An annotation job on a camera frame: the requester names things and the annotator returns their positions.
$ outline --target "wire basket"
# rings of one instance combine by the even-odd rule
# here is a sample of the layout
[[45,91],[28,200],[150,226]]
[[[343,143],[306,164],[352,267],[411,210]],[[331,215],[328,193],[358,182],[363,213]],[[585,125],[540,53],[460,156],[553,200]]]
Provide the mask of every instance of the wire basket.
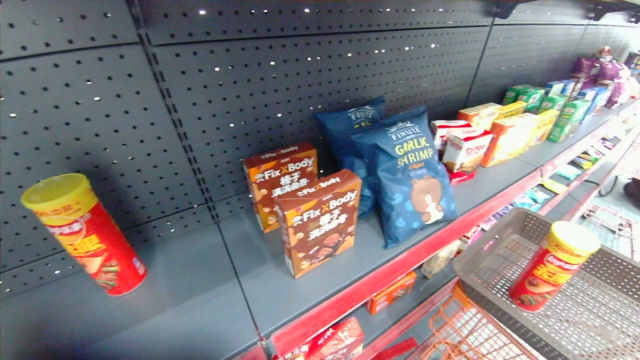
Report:
[[409,359],[543,359],[469,300],[459,284],[429,319],[429,327],[433,335]]

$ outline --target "brown bear illustration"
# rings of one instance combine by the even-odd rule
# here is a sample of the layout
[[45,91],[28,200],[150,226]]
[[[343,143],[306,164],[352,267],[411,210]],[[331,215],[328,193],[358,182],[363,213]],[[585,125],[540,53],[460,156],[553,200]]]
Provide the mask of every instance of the brown bear illustration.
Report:
[[422,213],[422,221],[431,224],[444,216],[442,205],[442,185],[437,179],[425,175],[422,179],[412,179],[411,203]]

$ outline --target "cardboard box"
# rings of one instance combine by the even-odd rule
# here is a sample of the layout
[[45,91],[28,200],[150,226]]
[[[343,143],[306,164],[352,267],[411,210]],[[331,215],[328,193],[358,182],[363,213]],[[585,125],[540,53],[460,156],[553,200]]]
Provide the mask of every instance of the cardboard box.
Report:
[[464,120],[435,120],[429,123],[429,128],[433,135],[433,145],[438,149],[440,157],[444,153],[451,131],[465,127],[471,127],[471,125]]
[[517,85],[511,86],[507,88],[506,94],[504,94],[504,99],[502,100],[502,105],[509,105],[518,100],[518,96],[520,96],[520,92],[522,90],[531,88],[531,85]]
[[567,80],[560,80],[560,81],[564,83],[564,88],[562,89],[560,94],[563,94],[569,97],[569,95],[571,95],[573,92],[573,88],[575,88],[575,82],[576,82],[575,79],[567,79]]
[[353,246],[362,180],[342,169],[276,198],[285,261],[300,277]]
[[524,108],[526,113],[536,113],[542,102],[542,98],[545,96],[545,89],[543,88],[528,88],[520,92],[518,101],[526,102],[527,106]]
[[451,184],[472,179],[493,135],[478,127],[461,129],[451,134],[442,156]]
[[413,284],[415,284],[415,278],[415,272],[410,272],[400,277],[398,281],[391,284],[388,288],[374,294],[367,302],[367,311],[374,315],[397,299],[400,299],[403,295],[411,292]]
[[[350,360],[362,352],[364,333],[354,316],[333,324],[283,360]],[[279,360],[275,355],[272,360]]]
[[549,81],[545,85],[545,96],[560,94],[562,89],[564,89],[562,81]]
[[458,111],[458,120],[467,121],[471,126],[490,130],[491,124],[498,117],[502,105],[489,102]]
[[303,188],[317,179],[317,151],[301,142],[243,160],[253,208],[260,228],[268,233],[278,228],[273,198]]
[[516,101],[513,104],[505,105],[500,109],[498,117],[496,120],[504,119],[506,117],[512,117],[516,115],[520,115],[524,112],[524,108],[527,106],[526,102]]
[[501,163],[525,151],[527,141],[523,139],[529,139],[535,126],[535,122],[530,121],[530,115],[532,114],[521,114],[493,122],[493,138],[482,159],[482,166],[489,167]]
[[542,104],[540,104],[540,108],[538,108],[538,113],[540,114],[547,110],[562,111],[567,99],[568,96],[563,94],[548,95],[542,100]]
[[589,109],[589,104],[590,102],[585,100],[574,100],[567,103],[552,127],[547,140],[560,142],[571,135],[577,124],[580,124],[580,121],[584,118]]
[[535,121],[535,125],[531,130],[531,137],[527,148],[536,146],[547,139],[558,116],[560,116],[560,111],[549,109],[538,114],[535,119],[532,119]]

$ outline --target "potato chip can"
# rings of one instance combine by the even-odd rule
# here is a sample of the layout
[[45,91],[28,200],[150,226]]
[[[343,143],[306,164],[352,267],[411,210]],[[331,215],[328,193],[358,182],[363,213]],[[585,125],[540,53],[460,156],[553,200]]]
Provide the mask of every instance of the potato chip can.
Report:
[[554,222],[510,287],[511,300],[524,311],[539,311],[599,248],[600,240],[591,231],[573,222]]
[[126,294],[147,276],[86,176],[50,177],[25,191],[20,200],[107,294]]

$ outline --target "blue snack bag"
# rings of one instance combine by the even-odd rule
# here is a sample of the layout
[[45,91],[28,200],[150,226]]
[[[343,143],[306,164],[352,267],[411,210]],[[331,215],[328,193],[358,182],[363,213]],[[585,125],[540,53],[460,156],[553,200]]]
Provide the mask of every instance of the blue snack bag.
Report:
[[351,135],[360,151],[380,204],[385,248],[396,246],[425,225],[456,218],[449,176],[426,110],[404,121]]
[[371,126],[379,124],[384,114],[385,98],[382,96],[359,108],[314,114],[316,119],[320,121],[323,133],[327,137],[331,151],[338,159],[340,167],[351,170],[362,179],[359,215],[371,210],[376,198],[365,180],[367,169],[353,144],[351,135],[361,133]]

